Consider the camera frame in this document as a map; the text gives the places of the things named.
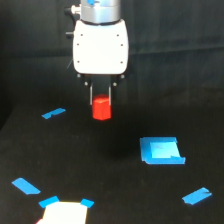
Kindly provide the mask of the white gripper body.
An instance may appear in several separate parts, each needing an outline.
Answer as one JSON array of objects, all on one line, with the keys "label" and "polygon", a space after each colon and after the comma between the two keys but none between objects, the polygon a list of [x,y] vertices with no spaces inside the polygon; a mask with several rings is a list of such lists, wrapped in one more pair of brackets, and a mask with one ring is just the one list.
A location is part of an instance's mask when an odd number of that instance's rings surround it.
[{"label": "white gripper body", "polygon": [[112,25],[76,22],[73,32],[73,65],[78,76],[122,75],[128,64],[129,40],[123,19]]}]

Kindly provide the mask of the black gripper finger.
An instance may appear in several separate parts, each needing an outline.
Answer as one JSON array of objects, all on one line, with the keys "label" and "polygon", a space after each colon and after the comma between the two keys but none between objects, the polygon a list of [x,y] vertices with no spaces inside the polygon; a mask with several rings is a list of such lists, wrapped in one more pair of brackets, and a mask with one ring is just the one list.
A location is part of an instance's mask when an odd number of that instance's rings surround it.
[{"label": "black gripper finger", "polygon": [[108,95],[109,95],[109,105],[112,106],[112,86],[108,87]]},{"label": "black gripper finger", "polygon": [[89,105],[92,106],[93,102],[93,84],[89,87]]}]

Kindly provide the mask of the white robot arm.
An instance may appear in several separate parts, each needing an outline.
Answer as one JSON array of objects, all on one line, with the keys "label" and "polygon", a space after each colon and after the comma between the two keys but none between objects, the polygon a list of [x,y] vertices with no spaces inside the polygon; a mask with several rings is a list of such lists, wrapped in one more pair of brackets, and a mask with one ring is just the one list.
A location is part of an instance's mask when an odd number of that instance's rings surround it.
[{"label": "white robot arm", "polygon": [[109,101],[112,87],[117,82],[113,76],[121,76],[127,69],[129,40],[125,21],[121,18],[121,0],[80,0],[78,6],[64,9],[74,23],[74,30],[66,36],[73,39],[72,62],[75,71],[87,76],[89,104],[93,103],[96,84],[93,77],[109,77],[107,84]]}]

